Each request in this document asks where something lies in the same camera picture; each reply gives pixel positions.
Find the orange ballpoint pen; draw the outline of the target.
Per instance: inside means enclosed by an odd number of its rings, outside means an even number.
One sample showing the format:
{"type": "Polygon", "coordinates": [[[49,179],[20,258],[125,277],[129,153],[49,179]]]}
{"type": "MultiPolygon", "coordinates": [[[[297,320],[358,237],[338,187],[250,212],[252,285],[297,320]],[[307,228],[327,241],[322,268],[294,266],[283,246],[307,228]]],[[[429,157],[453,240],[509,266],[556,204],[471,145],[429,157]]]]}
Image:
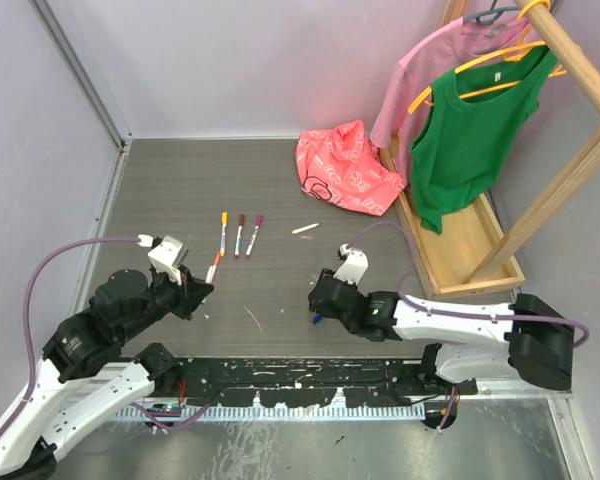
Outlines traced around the orange ballpoint pen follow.
{"type": "Polygon", "coordinates": [[[216,271],[217,271],[217,268],[218,268],[218,265],[219,265],[219,261],[220,261],[220,259],[221,259],[221,258],[222,258],[222,253],[221,253],[221,252],[218,252],[218,253],[216,254],[216,257],[215,257],[215,259],[214,259],[214,262],[213,262],[213,264],[212,264],[212,265],[214,265],[214,266],[216,267],[215,274],[216,274],[216,271]]]}

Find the white ballpoint pen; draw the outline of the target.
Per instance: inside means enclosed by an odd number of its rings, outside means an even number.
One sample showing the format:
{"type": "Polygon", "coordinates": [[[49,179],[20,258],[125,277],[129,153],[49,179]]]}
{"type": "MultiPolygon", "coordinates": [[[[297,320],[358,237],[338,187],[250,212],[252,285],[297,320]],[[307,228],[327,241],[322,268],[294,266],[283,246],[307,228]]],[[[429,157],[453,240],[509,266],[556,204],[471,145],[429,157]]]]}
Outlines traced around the white ballpoint pen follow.
{"type": "Polygon", "coordinates": [[[250,258],[251,257],[252,251],[253,251],[253,247],[254,247],[254,244],[255,244],[256,239],[257,239],[258,232],[259,232],[259,226],[256,225],[254,227],[253,233],[252,233],[252,235],[250,237],[250,240],[249,240],[246,252],[245,252],[245,258],[250,258]]]}

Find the white yellow-tipped pen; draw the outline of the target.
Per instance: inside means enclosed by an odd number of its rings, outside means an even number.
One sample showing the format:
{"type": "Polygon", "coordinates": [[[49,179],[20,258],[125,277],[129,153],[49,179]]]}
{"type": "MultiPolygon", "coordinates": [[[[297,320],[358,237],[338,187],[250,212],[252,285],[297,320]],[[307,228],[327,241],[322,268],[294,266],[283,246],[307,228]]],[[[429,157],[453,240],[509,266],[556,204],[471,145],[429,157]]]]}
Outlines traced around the white yellow-tipped pen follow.
{"type": "Polygon", "coordinates": [[[307,231],[313,230],[313,229],[315,229],[315,228],[317,228],[317,227],[319,227],[319,226],[320,226],[320,223],[319,223],[319,222],[312,223],[312,224],[309,224],[309,225],[305,225],[305,226],[302,226],[302,227],[299,227],[299,228],[293,229],[293,230],[291,231],[291,234],[292,234],[292,235],[298,235],[298,234],[301,234],[301,233],[304,233],[304,232],[307,232],[307,231]]]}

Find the yellow marker pen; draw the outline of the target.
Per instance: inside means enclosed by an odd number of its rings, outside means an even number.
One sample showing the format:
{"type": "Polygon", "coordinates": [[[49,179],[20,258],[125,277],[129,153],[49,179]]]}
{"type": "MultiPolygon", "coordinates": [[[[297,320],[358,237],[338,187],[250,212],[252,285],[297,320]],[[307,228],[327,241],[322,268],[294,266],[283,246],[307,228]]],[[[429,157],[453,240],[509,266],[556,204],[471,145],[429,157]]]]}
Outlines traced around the yellow marker pen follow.
{"type": "Polygon", "coordinates": [[[227,236],[227,222],[223,221],[223,223],[222,223],[222,230],[221,230],[220,249],[219,249],[219,255],[220,255],[220,257],[224,257],[225,256],[225,252],[226,252],[226,236],[227,236]]]}

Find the brown marker pen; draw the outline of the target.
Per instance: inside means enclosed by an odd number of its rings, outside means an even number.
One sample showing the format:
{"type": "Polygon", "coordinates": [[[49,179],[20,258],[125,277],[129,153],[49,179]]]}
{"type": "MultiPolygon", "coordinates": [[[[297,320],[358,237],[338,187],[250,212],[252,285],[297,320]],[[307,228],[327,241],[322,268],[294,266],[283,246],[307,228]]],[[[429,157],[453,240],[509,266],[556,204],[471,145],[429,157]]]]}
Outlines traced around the brown marker pen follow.
{"type": "Polygon", "coordinates": [[[243,223],[239,223],[238,228],[237,228],[235,248],[234,248],[234,258],[235,259],[240,258],[243,227],[244,227],[243,223]]]}

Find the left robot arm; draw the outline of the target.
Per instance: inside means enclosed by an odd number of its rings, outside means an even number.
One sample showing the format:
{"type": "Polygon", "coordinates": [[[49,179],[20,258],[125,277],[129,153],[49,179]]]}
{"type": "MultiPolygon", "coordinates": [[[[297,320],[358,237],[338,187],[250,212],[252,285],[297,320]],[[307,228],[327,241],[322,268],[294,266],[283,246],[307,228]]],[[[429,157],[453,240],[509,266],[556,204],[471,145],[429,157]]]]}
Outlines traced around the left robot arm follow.
{"type": "Polygon", "coordinates": [[[188,320],[213,285],[180,268],[146,277],[115,272],[97,288],[86,310],[64,320],[42,350],[35,374],[0,418],[0,479],[46,479],[86,436],[119,410],[181,385],[180,363],[160,343],[137,354],[112,380],[77,403],[71,398],[122,347],[169,314],[188,320]]]}

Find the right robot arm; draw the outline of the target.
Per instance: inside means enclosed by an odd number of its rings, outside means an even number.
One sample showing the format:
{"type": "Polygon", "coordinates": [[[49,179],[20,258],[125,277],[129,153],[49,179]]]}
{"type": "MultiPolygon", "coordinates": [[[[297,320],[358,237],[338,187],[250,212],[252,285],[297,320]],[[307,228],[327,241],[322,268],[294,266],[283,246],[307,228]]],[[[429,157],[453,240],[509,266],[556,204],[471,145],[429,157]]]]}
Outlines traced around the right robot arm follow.
{"type": "Polygon", "coordinates": [[[362,294],[325,269],[308,302],[311,312],[370,341],[427,341],[418,379],[432,394],[478,379],[520,379],[560,392],[572,387],[576,327],[535,295],[469,305],[390,291],[362,294]]]}

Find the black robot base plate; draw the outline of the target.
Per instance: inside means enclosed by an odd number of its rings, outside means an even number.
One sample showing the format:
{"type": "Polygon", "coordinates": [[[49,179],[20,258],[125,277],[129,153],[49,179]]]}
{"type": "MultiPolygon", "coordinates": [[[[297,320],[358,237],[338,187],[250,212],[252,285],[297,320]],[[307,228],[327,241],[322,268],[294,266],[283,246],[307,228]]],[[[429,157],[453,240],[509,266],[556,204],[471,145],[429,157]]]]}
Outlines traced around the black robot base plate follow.
{"type": "Polygon", "coordinates": [[[456,388],[399,358],[182,358],[169,389],[151,396],[184,394],[187,406],[265,408],[326,407],[342,393],[345,406],[413,406],[419,401],[474,395],[474,380],[456,388]]]}

